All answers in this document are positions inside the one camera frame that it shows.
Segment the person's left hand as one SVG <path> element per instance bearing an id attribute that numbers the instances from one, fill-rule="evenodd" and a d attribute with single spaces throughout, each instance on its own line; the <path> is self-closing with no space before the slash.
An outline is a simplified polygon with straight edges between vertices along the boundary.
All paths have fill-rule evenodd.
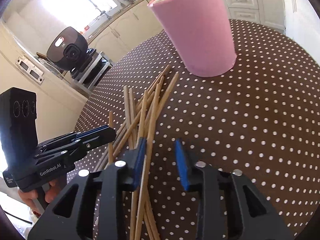
<path id="1" fill-rule="evenodd" d="M 18 195 L 21 198 L 22 202 L 29 206 L 32 211 L 37 213 L 43 213 L 44 207 L 40 204 L 36 204 L 37 200 L 44 200 L 46 203 L 51 203 L 55 197 L 61 191 L 61 185 L 58 179 L 54 179 L 49 182 L 49 190 L 42 194 L 39 190 L 34 189 L 29 192 L 23 192 L 22 190 L 18 189 Z"/>

